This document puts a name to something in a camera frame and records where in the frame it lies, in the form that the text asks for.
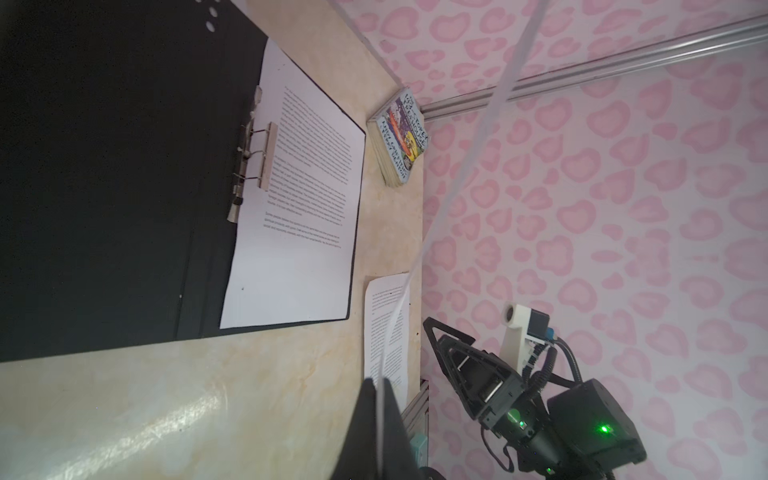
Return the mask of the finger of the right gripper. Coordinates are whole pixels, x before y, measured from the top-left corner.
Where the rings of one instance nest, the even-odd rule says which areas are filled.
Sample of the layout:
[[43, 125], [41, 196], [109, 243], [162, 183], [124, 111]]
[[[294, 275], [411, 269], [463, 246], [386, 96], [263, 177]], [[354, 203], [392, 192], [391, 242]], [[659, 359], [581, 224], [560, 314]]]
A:
[[472, 420], [498, 431], [498, 422], [519, 397], [519, 375], [495, 354], [473, 347], [475, 339], [437, 319], [423, 322], [440, 370]]

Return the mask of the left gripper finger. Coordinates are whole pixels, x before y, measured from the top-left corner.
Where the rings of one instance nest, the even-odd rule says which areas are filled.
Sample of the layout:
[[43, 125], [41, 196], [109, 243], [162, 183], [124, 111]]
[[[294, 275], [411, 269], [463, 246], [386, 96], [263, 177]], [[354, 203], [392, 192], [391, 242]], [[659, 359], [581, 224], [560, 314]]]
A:
[[333, 479], [421, 479], [389, 380], [363, 381]]

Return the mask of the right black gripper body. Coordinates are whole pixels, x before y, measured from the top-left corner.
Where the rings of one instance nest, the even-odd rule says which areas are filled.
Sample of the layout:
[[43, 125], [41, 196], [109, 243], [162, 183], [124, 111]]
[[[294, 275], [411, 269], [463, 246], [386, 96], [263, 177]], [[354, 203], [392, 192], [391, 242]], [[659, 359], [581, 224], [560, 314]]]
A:
[[473, 369], [473, 418], [546, 479], [607, 479], [647, 459], [640, 435], [608, 389], [588, 380], [550, 398], [526, 397], [513, 371]]

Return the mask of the printed paper sheet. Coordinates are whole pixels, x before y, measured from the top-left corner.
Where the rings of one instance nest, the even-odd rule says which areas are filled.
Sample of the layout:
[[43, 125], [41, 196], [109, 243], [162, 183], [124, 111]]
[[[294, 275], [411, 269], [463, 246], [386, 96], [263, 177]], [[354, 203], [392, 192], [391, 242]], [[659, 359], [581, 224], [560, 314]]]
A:
[[404, 292], [407, 273], [371, 280], [364, 297], [363, 377], [378, 384], [379, 367], [392, 385], [401, 412], [408, 405], [408, 347], [410, 294]]

